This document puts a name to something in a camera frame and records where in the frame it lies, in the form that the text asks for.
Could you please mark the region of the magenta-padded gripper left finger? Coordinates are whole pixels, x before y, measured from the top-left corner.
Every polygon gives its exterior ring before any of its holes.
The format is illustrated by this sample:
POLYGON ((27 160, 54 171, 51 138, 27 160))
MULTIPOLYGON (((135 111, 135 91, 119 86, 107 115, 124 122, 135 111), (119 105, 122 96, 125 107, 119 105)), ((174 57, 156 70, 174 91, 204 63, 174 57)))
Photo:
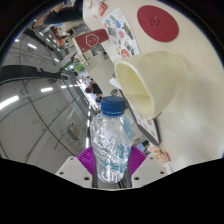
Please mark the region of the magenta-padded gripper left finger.
POLYGON ((95 173, 95 158, 92 147, 83 150, 77 157, 70 156, 56 175, 84 188, 91 188, 95 173))

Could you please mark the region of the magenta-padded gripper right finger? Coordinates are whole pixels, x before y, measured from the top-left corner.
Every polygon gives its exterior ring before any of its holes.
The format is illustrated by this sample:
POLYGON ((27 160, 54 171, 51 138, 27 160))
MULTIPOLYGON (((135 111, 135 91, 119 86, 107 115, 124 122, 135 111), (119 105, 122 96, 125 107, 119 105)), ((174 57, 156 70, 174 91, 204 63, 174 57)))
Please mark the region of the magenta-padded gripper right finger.
POLYGON ((133 146, 129 156, 128 175, 132 188, 140 188, 167 175, 166 170, 152 155, 145 155, 133 146))

